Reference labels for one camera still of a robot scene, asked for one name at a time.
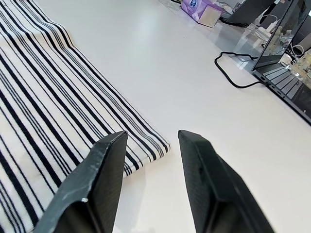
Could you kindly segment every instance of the power cord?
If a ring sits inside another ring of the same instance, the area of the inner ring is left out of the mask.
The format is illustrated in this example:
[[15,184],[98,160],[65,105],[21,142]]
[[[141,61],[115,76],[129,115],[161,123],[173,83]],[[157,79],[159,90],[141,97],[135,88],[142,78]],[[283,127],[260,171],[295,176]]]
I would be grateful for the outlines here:
[[229,22],[226,22],[225,19],[223,19],[222,17],[219,18],[219,20],[224,23],[224,24],[228,24],[228,25],[231,25],[231,26],[236,26],[236,27],[240,27],[240,28],[247,28],[249,25],[246,24],[246,23],[229,23]]
[[240,85],[235,84],[230,79],[229,75],[227,75],[227,73],[221,68],[221,66],[217,62],[223,56],[223,54],[232,54],[232,55],[235,55],[235,56],[247,56],[247,57],[250,57],[251,60],[258,59],[258,57],[253,57],[253,56],[251,56],[249,54],[239,54],[239,53],[235,53],[235,52],[221,52],[220,55],[214,60],[214,63],[216,65],[216,67],[224,74],[224,76],[228,79],[229,83],[231,83],[234,87],[239,88],[239,89],[244,89],[244,88],[248,88],[248,87],[254,86],[256,84],[262,84],[264,86],[268,85],[267,83],[264,83],[264,82],[261,82],[261,81],[254,82],[254,83],[251,83],[251,84],[246,85],[246,86],[240,86]]

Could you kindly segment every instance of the cardboard box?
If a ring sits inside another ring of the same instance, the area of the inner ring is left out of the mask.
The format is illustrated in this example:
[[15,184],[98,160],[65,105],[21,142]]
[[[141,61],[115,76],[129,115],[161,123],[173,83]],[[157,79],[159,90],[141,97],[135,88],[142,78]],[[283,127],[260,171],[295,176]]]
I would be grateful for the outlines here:
[[223,11],[209,0],[183,0],[181,8],[196,22],[212,28]]

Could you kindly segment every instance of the keyboard key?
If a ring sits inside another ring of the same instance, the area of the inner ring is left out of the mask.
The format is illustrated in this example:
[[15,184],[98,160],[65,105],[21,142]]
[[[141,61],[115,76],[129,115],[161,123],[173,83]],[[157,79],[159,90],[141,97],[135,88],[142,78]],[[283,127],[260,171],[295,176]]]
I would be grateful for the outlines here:
[[267,75],[266,78],[269,80],[272,80],[272,79],[276,78],[277,76],[284,74],[285,72],[287,72],[287,69],[282,68],[281,70],[279,70],[277,72],[274,72],[272,74]]
[[287,94],[292,88],[293,86],[295,86],[295,84],[299,81],[298,78],[294,77],[289,84],[287,84],[283,89],[281,89],[281,91],[284,94]]
[[277,68],[277,69],[270,70],[270,71],[268,71],[268,72],[263,73],[263,75],[266,76],[266,75],[272,74],[272,73],[274,73],[274,72],[277,72],[277,71],[280,70],[280,69],[284,69],[284,67],[279,67],[279,68]]
[[289,91],[289,93],[287,93],[287,97],[292,99],[294,95],[297,93],[297,91],[299,90],[299,88],[301,87],[301,85],[302,85],[302,82],[298,81],[296,85]]
[[290,75],[288,76],[286,79],[282,80],[281,82],[279,82],[276,87],[278,89],[282,89],[283,87],[285,87],[291,80],[293,80],[295,78],[294,75]]
[[273,84],[278,84],[279,82],[283,81],[284,79],[286,79],[288,76],[290,76],[291,73],[290,72],[286,72],[278,77],[276,77],[275,79],[272,79],[271,82]]

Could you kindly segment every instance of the white tabletop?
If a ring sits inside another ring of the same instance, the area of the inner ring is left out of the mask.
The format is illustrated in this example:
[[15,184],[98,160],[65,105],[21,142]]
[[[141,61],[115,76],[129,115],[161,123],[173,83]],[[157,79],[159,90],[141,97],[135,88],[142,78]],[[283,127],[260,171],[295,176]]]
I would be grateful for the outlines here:
[[[228,83],[213,62],[212,38],[224,38],[158,0],[38,1],[173,147],[124,180],[114,232],[195,232],[179,129],[212,142],[276,232],[311,232],[311,127],[267,88]],[[221,65],[239,84],[256,80],[230,58]]]

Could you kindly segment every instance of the laptop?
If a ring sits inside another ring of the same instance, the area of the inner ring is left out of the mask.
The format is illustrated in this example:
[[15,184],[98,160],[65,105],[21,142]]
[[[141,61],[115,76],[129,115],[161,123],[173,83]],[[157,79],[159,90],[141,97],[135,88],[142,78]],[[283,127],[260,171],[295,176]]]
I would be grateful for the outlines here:
[[221,20],[230,24],[250,25],[275,0],[246,0],[233,14],[224,11]]
[[[311,0],[293,0],[277,25],[283,34],[292,30],[295,35],[308,17],[311,10]],[[256,61],[252,71],[254,75],[268,83],[277,96],[285,101],[293,110],[300,114],[311,125],[311,90],[300,79],[293,75],[289,67],[280,63],[288,45],[283,40],[276,40],[276,32]]]

